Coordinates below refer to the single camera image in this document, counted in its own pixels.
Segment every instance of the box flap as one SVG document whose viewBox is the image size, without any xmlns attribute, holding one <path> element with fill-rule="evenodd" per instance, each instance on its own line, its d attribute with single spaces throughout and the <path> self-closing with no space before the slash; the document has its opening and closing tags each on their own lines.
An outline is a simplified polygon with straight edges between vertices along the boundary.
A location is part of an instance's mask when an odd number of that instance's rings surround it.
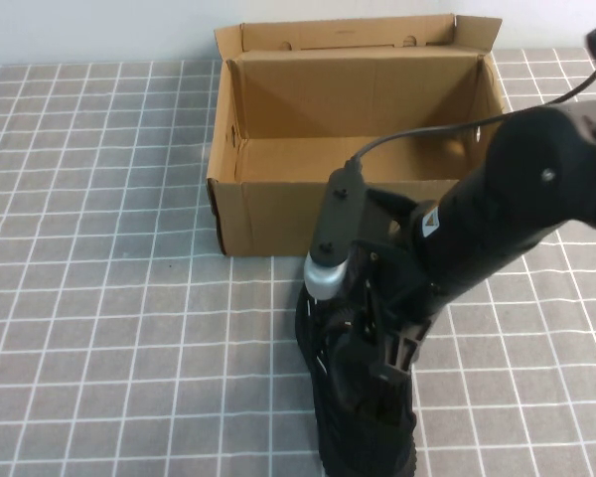
<svg viewBox="0 0 596 477">
<path fill-rule="evenodd" d="M 242 53 L 242 25 L 218 28 L 215 39 L 221 53 L 221 58 L 228 60 Z"/>
<path fill-rule="evenodd" d="M 486 53 L 493 48 L 501 28 L 501 18 L 457 15 L 455 20 L 455 45 L 474 48 Z"/>
<path fill-rule="evenodd" d="M 243 25 L 242 45 L 246 52 L 448 45 L 453 29 L 453 15 L 256 23 Z"/>
</svg>

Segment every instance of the screw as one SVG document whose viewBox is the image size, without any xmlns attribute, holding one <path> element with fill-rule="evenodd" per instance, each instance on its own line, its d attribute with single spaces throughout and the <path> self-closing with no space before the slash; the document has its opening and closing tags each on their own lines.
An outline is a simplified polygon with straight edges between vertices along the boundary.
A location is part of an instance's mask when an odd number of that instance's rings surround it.
<svg viewBox="0 0 596 477">
<path fill-rule="evenodd" d="M 543 172 L 540 174 L 540 178 L 543 182 L 552 182 L 556 177 L 556 173 L 551 169 L 543 169 Z"/>
<path fill-rule="evenodd" d="M 320 244 L 320 250 L 324 253 L 331 253 L 334 251 L 334 245 L 330 241 L 323 242 Z"/>
</svg>

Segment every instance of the sticker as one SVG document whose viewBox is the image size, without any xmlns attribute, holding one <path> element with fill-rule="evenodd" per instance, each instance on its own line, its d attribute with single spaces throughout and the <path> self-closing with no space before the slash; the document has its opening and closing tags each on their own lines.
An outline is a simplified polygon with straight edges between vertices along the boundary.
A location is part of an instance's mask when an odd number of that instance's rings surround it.
<svg viewBox="0 0 596 477">
<path fill-rule="evenodd" d="M 424 216 L 421 223 L 421 233 L 424 238 L 427 238 L 437 229 L 439 229 L 439 208 L 435 207 Z"/>
</svg>

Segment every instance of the cardboard box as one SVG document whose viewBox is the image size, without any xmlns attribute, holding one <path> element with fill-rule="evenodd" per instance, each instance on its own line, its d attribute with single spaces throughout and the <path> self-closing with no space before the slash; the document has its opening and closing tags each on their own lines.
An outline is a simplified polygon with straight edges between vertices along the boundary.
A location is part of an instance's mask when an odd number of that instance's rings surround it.
<svg viewBox="0 0 596 477">
<path fill-rule="evenodd" d="M 501 113 L 489 56 L 500 26 L 437 15 L 217 30 L 208 192 L 223 252 L 304 255 L 329 175 L 362 145 Z M 365 179 L 439 199 L 481 163 L 495 127 L 384 144 L 364 158 Z"/>
</svg>

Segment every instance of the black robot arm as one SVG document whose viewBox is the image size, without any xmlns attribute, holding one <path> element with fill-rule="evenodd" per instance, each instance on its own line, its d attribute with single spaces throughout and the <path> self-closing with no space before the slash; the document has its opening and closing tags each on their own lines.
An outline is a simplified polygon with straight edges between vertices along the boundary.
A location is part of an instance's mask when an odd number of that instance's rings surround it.
<svg viewBox="0 0 596 477">
<path fill-rule="evenodd" d="M 596 30 L 588 47 L 596 60 Z M 412 477 L 411 365 L 440 310 L 564 223 L 596 229 L 596 102 L 501 120 L 486 160 L 437 203 L 369 187 L 360 158 L 448 126 L 378 139 L 330 177 L 296 311 L 330 477 Z"/>
</svg>

